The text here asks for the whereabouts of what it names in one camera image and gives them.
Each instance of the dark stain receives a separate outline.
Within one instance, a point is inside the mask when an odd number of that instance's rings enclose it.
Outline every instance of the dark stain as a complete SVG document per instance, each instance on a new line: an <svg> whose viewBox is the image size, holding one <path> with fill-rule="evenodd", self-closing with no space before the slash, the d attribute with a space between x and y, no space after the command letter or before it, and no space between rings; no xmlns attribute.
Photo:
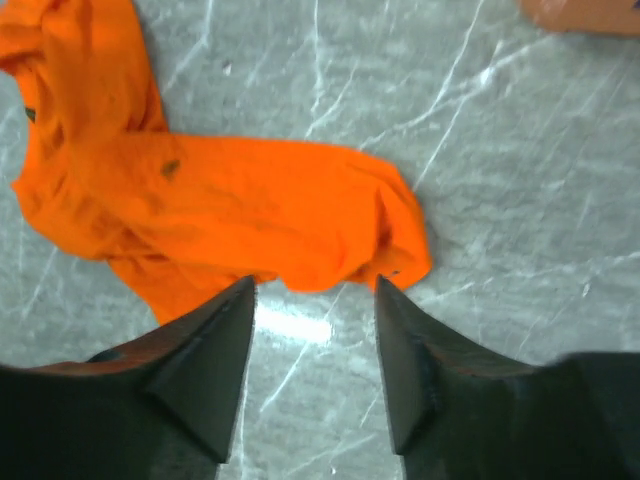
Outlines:
<svg viewBox="0 0 640 480"><path fill-rule="evenodd" d="M151 215L160 215L164 211L164 202L155 193L149 193L146 196L147 206Z"/></svg>
<svg viewBox="0 0 640 480"><path fill-rule="evenodd" d="M224 73L226 76L231 75L231 67L233 66L233 64L231 63L231 60L227 59L224 62L222 62L222 73Z"/></svg>
<svg viewBox="0 0 640 480"><path fill-rule="evenodd" d="M164 175L167 180L173 180L179 168L180 160L171 160L162 166L162 175Z"/></svg>
<svg viewBox="0 0 640 480"><path fill-rule="evenodd" d="M24 113L27 114L27 118L31 120L33 123L36 122L36 111L33 108L25 107Z"/></svg>

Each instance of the orange fabric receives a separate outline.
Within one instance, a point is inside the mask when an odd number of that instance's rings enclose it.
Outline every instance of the orange fabric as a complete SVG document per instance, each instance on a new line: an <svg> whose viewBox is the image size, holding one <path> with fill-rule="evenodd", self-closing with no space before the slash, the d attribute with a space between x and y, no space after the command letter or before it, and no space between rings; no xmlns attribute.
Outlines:
<svg viewBox="0 0 640 480"><path fill-rule="evenodd" d="M295 291L431 268L397 170L344 147L168 132L130 0L8 0L0 68L35 110L24 217L107 261L165 323L241 276Z"/></svg>

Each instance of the orange object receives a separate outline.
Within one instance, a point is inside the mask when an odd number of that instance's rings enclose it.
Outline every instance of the orange object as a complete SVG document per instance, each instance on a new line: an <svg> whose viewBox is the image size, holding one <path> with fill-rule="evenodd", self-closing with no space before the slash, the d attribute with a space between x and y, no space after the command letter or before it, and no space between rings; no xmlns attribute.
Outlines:
<svg viewBox="0 0 640 480"><path fill-rule="evenodd" d="M537 25L557 32L570 30L640 35L638 0L518 0Z"/></svg>
<svg viewBox="0 0 640 480"><path fill-rule="evenodd" d="M292 290L399 287L431 268L390 164L344 147L168 132L130 0L8 0L0 68L29 144L13 184L31 226L109 262L166 323L238 278Z"/></svg>

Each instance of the marble floor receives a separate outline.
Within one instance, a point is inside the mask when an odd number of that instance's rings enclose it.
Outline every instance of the marble floor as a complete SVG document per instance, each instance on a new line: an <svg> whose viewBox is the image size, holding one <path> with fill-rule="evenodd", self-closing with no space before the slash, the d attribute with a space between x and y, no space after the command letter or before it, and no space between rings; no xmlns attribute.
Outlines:
<svg viewBox="0 0 640 480"><path fill-rule="evenodd" d="M340 143L399 167L436 258L409 291L428 312L532 363L640 349L637 40L549 35L515 0L137 3L175 130ZM25 136L0 76L0 362L85 359L154 320L24 223L9 183ZM402 478L371 294L259 295L220 478Z"/></svg>

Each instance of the gray marble floor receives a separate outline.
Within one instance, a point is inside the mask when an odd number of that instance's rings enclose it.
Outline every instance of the gray marble floor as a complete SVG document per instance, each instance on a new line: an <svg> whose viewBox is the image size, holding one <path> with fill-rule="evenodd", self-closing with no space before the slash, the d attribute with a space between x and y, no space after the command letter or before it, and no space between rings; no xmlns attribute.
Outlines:
<svg viewBox="0 0 640 480"><path fill-rule="evenodd" d="M398 165L436 257L409 294L434 316L534 363L640 349L638 41L547 35L515 0L138 5L174 129L347 144ZM9 182L25 122L0 77L0 362L84 359L154 321L105 266L21 219ZM400 479L370 293L259 295L220 478Z"/></svg>

